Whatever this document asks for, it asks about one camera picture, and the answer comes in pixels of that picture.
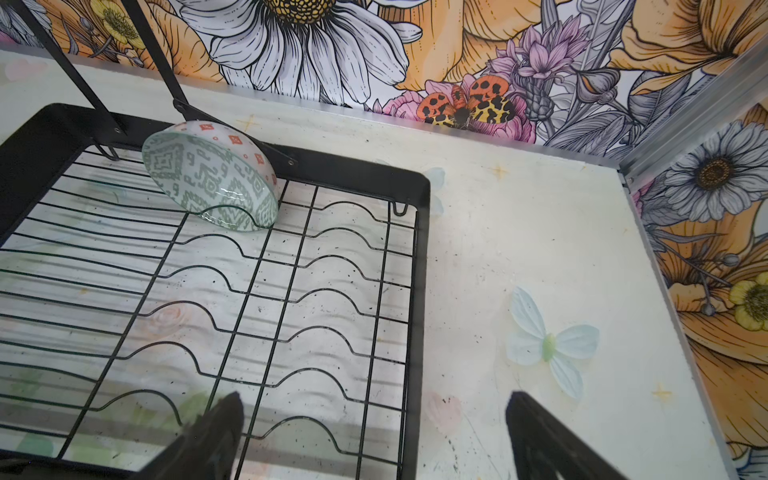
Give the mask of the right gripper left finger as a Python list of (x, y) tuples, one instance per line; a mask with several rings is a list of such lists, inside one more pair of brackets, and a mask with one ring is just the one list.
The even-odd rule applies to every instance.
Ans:
[(130, 479), (229, 479), (243, 425), (243, 403), (240, 395), (232, 392), (186, 426)]

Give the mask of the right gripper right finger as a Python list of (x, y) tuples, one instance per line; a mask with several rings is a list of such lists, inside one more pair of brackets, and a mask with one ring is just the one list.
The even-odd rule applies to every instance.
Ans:
[(625, 479), (526, 392), (512, 393), (506, 424), (519, 479)]

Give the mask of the green geometric pattern bowl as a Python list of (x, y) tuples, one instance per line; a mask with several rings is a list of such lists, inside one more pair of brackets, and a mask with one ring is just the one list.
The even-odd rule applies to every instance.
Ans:
[(210, 120), (188, 121), (150, 135), (141, 155), (160, 190), (209, 223), (252, 232), (277, 220), (277, 175), (242, 132)]

